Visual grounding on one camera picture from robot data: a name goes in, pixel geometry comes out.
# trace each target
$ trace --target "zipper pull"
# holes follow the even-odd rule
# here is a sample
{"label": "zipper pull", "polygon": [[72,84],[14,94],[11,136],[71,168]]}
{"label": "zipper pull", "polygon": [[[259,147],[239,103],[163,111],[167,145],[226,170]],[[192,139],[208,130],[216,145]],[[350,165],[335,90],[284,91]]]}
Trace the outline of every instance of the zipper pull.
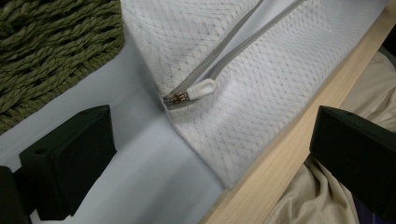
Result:
{"label": "zipper pull", "polygon": [[178,105],[186,101],[197,100],[215,92],[216,87],[215,80],[207,78],[189,87],[185,92],[180,92],[171,99],[164,100],[164,103],[165,105]]}

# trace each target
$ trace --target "diamond mesh pattern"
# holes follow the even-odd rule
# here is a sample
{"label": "diamond mesh pattern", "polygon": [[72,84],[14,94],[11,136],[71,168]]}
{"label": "diamond mesh pattern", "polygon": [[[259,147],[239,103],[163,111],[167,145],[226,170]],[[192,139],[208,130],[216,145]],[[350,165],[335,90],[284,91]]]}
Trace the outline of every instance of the diamond mesh pattern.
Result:
{"label": "diamond mesh pattern", "polygon": [[387,1],[307,0],[234,58],[218,90],[168,111],[227,188],[299,114]]}
{"label": "diamond mesh pattern", "polygon": [[121,0],[160,95],[177,87],[259,0]]}

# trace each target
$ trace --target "wrinkled cloth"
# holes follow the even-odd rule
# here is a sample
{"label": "wrinkled cloth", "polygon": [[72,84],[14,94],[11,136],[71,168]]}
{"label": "wrinkled cloth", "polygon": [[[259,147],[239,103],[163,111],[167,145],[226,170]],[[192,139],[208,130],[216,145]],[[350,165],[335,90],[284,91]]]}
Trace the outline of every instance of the wrinkled cloth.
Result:
{"label": "wrinkled cloth", "polygon": [[[396,132],[396,71],[387,57],[374,56],[341,108]],[[308,157],[264,223],[349,224],[359,219],[350,191]]]}

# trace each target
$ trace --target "wooden board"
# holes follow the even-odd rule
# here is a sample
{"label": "wooden board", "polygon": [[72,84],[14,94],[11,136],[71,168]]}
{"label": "wooden board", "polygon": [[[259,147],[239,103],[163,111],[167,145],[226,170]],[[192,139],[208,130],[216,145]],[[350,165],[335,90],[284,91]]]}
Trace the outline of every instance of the wooden board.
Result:
{"label": "wooden board", "polygon": [[329,76],[304,112],[249,168],[236,187],[225,190],[201,223],[263,223],[309,154],[318,107],[339,107],[396,22],[389,4],[356,48]]}

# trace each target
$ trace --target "green woven basket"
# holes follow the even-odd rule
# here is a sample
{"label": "green woven basket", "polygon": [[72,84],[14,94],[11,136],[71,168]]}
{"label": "green woven basket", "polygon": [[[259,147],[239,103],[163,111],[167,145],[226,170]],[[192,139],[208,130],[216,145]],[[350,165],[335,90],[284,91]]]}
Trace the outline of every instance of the green woven basket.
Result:
{"label": "green woven basket", "polygon": [[114,58],[120,1],[0,0],[0,134]]}

